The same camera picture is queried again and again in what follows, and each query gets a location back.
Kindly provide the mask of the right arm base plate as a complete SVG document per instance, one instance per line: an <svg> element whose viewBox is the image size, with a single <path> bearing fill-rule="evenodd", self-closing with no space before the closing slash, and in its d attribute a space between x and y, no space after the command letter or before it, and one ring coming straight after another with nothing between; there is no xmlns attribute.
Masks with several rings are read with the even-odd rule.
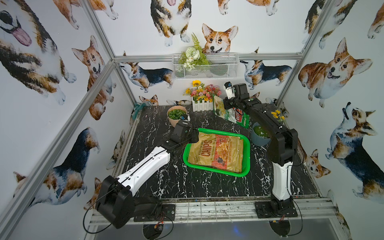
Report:
<svg viewBox="0 0 384 240"><path fill-rule="evenodd" d="M259 219L298 217L296 207L291 199L286 201L255 202L255 210Z"/></svg>

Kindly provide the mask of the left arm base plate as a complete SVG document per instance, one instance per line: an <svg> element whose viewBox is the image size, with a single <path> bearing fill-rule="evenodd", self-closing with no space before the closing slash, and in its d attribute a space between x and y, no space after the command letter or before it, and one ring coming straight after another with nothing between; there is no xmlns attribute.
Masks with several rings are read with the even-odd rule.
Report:
<svg viewBox="0 0 384 240"><path fill-rule="evenodd" d="M174 221L176 215L175 204L164 204L156 207L153 213L134 217L134 222Z"/></svg>

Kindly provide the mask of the green white cassava chips bag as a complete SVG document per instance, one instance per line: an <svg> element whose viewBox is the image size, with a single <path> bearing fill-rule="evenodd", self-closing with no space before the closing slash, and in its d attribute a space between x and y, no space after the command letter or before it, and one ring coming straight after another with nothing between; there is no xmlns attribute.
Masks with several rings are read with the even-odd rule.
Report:
<svg viewBox="0 0 384 240"><path fill-rule="evenodd" d="M224 100L218 96L214 96L214 113L216 116L235 123L245 129L249 127L249 115L247 115L243 110L237 108L226 110L224 108Z"/></svg>

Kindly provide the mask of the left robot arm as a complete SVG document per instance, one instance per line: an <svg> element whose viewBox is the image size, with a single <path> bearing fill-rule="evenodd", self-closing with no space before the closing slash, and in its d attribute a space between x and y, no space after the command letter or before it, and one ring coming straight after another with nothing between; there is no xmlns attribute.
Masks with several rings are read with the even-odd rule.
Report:
<svg viewBox="0 0 384 240"><path fill-rule="evenodd" d="M108 176L103 180L95 209L116 229L135 217L163 220L162 202L153 196L137 198L136 193L155 172L170 162L173 151L198 141L199 130L190 122L180 120L138 164L117 178Z"/></svg>

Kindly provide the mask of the tan red kettle chips bag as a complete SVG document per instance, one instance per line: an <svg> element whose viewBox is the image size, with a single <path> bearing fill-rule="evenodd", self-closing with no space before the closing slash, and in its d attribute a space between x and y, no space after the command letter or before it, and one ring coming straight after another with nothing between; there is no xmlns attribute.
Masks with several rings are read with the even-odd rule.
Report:
<svg viewBox="0 0 384 240"><path fill-rule="evenodd" d="M191 145L188 163L239 174L243 150L240 137L199 133L199 141Z"/></svg>

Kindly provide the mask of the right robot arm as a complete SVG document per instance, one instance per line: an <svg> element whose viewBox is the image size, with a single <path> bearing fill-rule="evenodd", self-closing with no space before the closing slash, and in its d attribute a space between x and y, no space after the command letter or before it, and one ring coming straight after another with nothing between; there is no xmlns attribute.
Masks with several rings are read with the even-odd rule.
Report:
<svg viewBox="0 0 384 240"><path fill-rule="evenodd" d="M240 109L258 123L271 139L267 159L273 163L274 185L270 206L277 216L287 215L294 209L291 192L291 172L294 160L298 157L298 133L279 123L272 115L271 104L262 103L251 98L246 84L224 84L227 97L224 99L225 109Z"/></svg>

